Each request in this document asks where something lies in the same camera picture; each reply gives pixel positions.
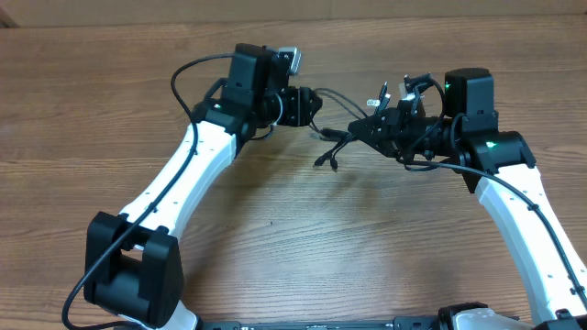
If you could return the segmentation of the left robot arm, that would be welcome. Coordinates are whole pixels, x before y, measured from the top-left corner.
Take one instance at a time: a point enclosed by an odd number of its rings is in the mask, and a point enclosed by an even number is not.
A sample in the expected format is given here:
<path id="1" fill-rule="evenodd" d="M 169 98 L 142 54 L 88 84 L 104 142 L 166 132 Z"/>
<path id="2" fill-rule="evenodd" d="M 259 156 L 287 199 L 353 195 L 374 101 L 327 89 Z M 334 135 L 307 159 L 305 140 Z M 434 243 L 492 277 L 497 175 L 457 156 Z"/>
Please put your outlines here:
<path id="1" fill-rule="evenodd" d="M 292 87 L 302 53 L 239 43 L 226 54 L 228 76 L 196 105 L 180 105 L 189 124 L 181 145 L 150 185 L 118 214 L 98 213 L 88 226 L 78 293 L 116 316 L 104 328 L 196 329 L 198 317 L 181 301 L 184 276 L 179 242 L 196 206 L 257 130 L 305 127 L 322 105 L 308 87 Z"/>

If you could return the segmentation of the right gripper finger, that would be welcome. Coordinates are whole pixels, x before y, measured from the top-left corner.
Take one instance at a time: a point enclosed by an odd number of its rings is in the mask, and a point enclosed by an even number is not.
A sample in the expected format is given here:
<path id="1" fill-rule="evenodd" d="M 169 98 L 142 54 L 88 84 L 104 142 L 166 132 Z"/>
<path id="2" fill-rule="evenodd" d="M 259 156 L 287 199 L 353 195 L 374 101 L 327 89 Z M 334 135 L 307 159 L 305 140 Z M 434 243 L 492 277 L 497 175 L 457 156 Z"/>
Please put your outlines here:
<path id="1" fill-rule="evenodd" d="M 348 131 L 357 138 L 394 138 L 399 134 L 393 115 L 372 115 L 349 123 Z"/>
<path id="2" fill-rule="evenodd" d="M 389 138 L 361 137 L 360 141 L 386 158 L 396 158 L 399 154 L 399 149 L 396 147 L 395 142 Z"/>

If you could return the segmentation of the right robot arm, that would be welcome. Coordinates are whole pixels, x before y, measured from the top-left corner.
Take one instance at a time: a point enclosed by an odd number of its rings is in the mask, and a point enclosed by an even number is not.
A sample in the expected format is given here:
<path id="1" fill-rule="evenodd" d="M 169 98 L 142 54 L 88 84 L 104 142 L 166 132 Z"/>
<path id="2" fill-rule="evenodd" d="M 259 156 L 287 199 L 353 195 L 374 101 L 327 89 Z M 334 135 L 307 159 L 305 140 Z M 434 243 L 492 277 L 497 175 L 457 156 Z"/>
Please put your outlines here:
<path id="1" fill-rule="evenodd" d="M 499 128 L 489 70 L 452 70 L 443 83 L 406 76 L 401 95 L 390 107 L 381 93 L 373 115 L 350 123 L 350 134 L 407 171 L 462 176 L 500 231 L 532 317 L 524 323 L 467 302 L 440 309 L 437 328 L 585 328 L 586 266 L 549 203 L 530 147 L 520 133 Z"/>

